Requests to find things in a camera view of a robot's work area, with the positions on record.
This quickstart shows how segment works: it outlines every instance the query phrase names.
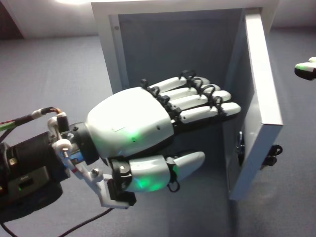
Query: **white cabinet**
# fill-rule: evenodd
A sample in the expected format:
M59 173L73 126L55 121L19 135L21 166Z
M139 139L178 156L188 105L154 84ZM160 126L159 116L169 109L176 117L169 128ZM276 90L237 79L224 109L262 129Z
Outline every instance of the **white cabinet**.
M139 86L142 78L154 84L194 69L241 105L238 118L223 123L219 134L224 139L230 198L235 200L246 195L282 128L265 41L277 3L92 3L113 93ZM241 165L236 153L240 131L245 144Z

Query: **bright light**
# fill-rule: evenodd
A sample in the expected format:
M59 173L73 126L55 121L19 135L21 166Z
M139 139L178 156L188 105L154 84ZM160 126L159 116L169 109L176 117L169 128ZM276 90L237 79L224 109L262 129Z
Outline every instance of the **bright light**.
M88 2L113 2L113 1L147 1L147 0L56 0L59 3L81 5Z

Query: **green wire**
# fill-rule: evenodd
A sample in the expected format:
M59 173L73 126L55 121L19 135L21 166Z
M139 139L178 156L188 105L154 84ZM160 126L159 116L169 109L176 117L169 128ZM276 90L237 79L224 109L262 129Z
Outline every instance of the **green wire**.
M15 122L8 122L3 125L0 125L0 132L4 130L8 130L10 128L15 128L15 127L16 127Z

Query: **gray floor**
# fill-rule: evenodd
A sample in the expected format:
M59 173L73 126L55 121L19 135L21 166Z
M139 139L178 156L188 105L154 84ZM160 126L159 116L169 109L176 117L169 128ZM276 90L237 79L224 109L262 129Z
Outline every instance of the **gray floor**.
M211 138L205 151L209 159L182 183L178 193L161 190L137 195L133 208L114 210L69 236L315 236L316 84L297 78L293 72L296 63L316 55L315 42L315 29L273 30L268 37L285 124L277 143L284 153L273 168L258 173L245 200L227 200L221 128L214 126L187 134L169 148L202 149L205 143L198 139ZM0 120L52 103L76 122L84 120L89 108L110 95L98 38L1 43L0 52L0 98L5 101L0 102ZM62 85L66 88L51 92ZM15 131L7 142L15 144L44 132L45 121ZM51 206L7 225L20 237L55 237L102 211L98 198L83 182L72 177L62 186L63 196ZM0 230L0 236L8 235Z

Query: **robotic hand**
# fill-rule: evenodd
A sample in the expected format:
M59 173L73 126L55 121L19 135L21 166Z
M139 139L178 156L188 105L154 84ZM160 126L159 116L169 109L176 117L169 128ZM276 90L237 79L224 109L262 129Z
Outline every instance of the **robotic hand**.
M164 187L176 192L180 189L178 181L198 169L205 154L163 156L157 151L176 134L234 118L241 108L230 99L230 93L209 80L184 71L151 86L144 79L141 87L112 95L93 108L84 123L69 126L66 114L57 111L48 121L50 133L13 147L2 143L0 167L6 175L0 179L0 210L30 197L47 183L54 183L48 193L55 198L41 207L52 203L62 194L59 182L69 177L68 170L89 185L104 207L128 209L136 202L135 192ZM25 123L25 118L30 121L44 115L50 111L47 109L23 117L18 125ZM88 171L83 165L83 161L89 165L99 157L112 174ZM36 205L31 211L39 209L39 201Z
M316 57L310 58L307 63L296 64L295 74L306 80L314 80L316 78Z

